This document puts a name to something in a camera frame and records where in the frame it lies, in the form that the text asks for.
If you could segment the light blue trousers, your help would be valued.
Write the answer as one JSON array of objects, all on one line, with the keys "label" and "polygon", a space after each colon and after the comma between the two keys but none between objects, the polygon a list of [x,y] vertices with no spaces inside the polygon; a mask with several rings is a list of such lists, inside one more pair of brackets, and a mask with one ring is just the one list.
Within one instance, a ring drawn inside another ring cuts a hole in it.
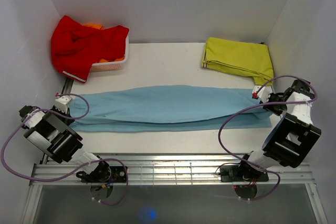
[{"label": "light blue trousers", "polygon": [[258,103],[250,89],[152,86],[84,94],[69,110],[75,131],[180,132],[216,130]]}]

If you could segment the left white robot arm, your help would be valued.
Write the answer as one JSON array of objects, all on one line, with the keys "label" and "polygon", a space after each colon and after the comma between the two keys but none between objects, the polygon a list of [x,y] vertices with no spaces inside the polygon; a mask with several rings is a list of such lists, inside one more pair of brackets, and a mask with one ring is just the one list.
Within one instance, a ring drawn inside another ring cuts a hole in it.
[{"label": "left white robot arm", "polygon": [[53,161],[81,166],[76,176],[82,182],[106,182],[112,177],[109,164],[84,149],[82,137],[69,127],[71,120],[30,105],[22,107],[19,115],[26,130],[24,137]]}]

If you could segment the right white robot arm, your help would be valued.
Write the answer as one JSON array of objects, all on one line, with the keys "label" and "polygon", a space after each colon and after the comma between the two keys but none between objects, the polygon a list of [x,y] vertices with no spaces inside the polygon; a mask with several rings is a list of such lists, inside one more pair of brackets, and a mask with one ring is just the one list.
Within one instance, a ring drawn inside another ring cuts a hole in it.
[{"label": "right white robot arm", "polygon": [[284,92],[271,93],[258,87],[253,98],[260,103],[280,102],[280,105],[264,105],[263,108],[281,119],[272,129],[262,147],[243,156],[249,162],[240,162],[237,175],[241,180],[257,180],[272,166],[296,168],[308,155],[321,136],[321,130],[311,119],[312,103],[316,98],[308,81],[295,80]]}]

